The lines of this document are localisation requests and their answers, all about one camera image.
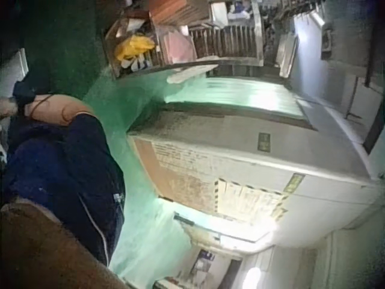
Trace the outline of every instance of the person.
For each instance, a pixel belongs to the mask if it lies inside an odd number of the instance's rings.
[[[93,110],[21,81],[13,97],[0,98],[5,117],[11,122],[1,176],[2,282],[124,288],[105,266],[124,222],[125,183]]]

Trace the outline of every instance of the wall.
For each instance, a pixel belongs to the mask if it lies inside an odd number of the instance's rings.
[[[330,244],[319,250],[312,289],[373,288],[385,273],[384,228],[382,209],[357,229],[329,236]]]
[[[217,289],[219,287],[230,266],[230,262],[230,258],[215,254],[215,258],[213,262],[211,262],[211,267],[209,269],[209,274],[213,277],[212,289]]]
[[[372,127],[380,107],[383,98],[382,91],[380,88],[377,88],[376,91],[376,89],[365,87],[364,78],[359,78],[353,105],[350,109],[350,113],[358,117],[349,116],[348,119],[361,123],[365,127],[366,134]]]
[[[177,277],[179,279],[188,278],[191,269],[194,267],[194,264],[197,261],[200,249],[201,248],[198,246],[191,245],[191,249],[184,254],[183,258],[180,260],[180,263],[177,266],[179,269]]]
[[[257,289],[308,289],[315,264],[315,251],[273,247],[244,258],[232,289],[242,288],[247,272],[258,267]]]
[[[369,159],[378,176],[385,174],[385,129],[376,142]]]
[[[311,17],[296,17],[294,25],[299,45],[291,72],[291,86],[301,94],[339,105],[345,72],[321,60],[321,30]]]

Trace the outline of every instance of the yellow bag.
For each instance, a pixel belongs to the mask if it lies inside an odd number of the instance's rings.
[[[115,48],[115,57],[122,61],[124,58],[132,58],[139,54],[145,53],[155,47],[154,41],[146,36],[131,36],[121,42]]]

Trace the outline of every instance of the white wall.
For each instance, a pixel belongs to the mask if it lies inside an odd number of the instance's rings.
[[[376,142],[369,159],[378,175],[385,174],[385,129]]]
[[[196,245],[191,245],[191,249],[186,252],[186,254],[180,260],[180,263],[177,267],[179,270],[177,273],[178,278],[187,279],[190,274],[191,269],[193,268],[195,262],[197,261],[198,254],[200,249]]]
[[[376,91],[375,89],[365,87],[363,83],[364,79],[359,78],[353,105],[350,110],[350,113],[360,118],[349,116],[348,119],[361,123],[365,127],[367,134],[373,125],[383,96],[381,93],[382,89]]]
[[[212,276],[212,289],[217,289],[219,287],[227,269],[230,266],[230,262],[230,258],[226,258],[218,254],[215,255],[208,272]]]
[[[355,230],[339,230],[319,250],[312,289],[373,288],[385,268],[385,210]]]
[[[257,289],[308,289],[313,278],[315,251],[275,246],[244,258],[232,289],[242,288],[247,272],[258,267]]]

